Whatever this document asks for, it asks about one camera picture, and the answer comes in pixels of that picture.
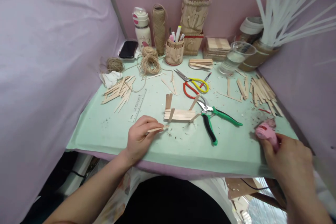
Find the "green-handled pruning shears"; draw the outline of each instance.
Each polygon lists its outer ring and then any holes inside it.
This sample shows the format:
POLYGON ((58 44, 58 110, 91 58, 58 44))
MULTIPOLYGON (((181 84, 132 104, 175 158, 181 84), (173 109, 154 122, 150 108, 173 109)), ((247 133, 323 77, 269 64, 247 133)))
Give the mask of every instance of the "green-handled pruning shears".
POLYGON ((237 122, 235 119, 233 119, 228 114, 225 114, 224 112, 222 112, 220 110, 217 110, 215 107, 210 107, 208 105, 208 101, 204 97, 202 97, 202 98, 205 101, 205 104, 203 102, 201 102, 200 100, 198 100, 197 103, 202 107, 202 114, 201 115, 203 117, 206 130, 211 137, 213 145, 218 144, 217 138, 214 134, 214 130, 212 129, 212 125, 211 125, 211 121, 210 121, 210 118, 213 117, 214 115, 218 115, 219 117, 224 118, 225 120, 229 121, 230 123, 232 123, 235 126, 243 126, 242 123, 237 122))

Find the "water glass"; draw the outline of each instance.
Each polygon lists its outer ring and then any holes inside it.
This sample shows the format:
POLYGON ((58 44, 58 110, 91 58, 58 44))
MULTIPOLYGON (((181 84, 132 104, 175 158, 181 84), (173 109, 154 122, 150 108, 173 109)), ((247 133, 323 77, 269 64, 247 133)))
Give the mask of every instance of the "water glass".
POLYGON ((233 42, 230 52, 219 66, 219 71, 224 75, 232 74, 242 62, 256 52, 257 49, 251 44, 246 42, 233 42))

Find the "smartphone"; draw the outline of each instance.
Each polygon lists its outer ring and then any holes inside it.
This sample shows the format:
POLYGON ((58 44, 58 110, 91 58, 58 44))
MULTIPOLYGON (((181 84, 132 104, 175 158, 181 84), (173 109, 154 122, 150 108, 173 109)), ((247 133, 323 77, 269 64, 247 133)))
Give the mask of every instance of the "smartphone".
POLYGON ((135 50, 138 47, 138 42, 136 41, 125 41, 122 49, 119 53, 119 58, 122 59, 134 59, 135 50))

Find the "transparent ruler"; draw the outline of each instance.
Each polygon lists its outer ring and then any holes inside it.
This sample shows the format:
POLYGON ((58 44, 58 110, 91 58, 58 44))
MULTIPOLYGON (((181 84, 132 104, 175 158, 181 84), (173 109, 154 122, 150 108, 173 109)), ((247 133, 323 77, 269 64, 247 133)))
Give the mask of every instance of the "transparent ruler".
POLYGON ((137 98, 137 101, 135 103, 135 106, 134 106, 134 109, 133 109, 133 113, 132 113, 130 119, 128 120, 129 122, 134 123, 136 121, 136 119, 138 117, 138 114, 139 114, 139 111, 140 111, 140 108, 141 108, 142 101, 144 100, 146 91, 147 91, 147 89, 145 89, 144 91, 142 91, 141 94, 138 94, 138 98, 137 98))

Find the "glue gun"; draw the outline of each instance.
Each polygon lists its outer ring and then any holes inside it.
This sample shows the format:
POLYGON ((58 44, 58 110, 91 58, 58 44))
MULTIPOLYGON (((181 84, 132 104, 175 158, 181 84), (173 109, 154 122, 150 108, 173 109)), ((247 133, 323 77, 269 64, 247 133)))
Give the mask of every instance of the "glue gun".
POLYGON ((267 139, 271 145, 273 146, 273 150, 277 152, 280 148, 277 136, 275 134, 275 131, 272 127, 268 125, 267 122, 261 123, 256 129, 255 129, 255 135, 260 139, 267 139))

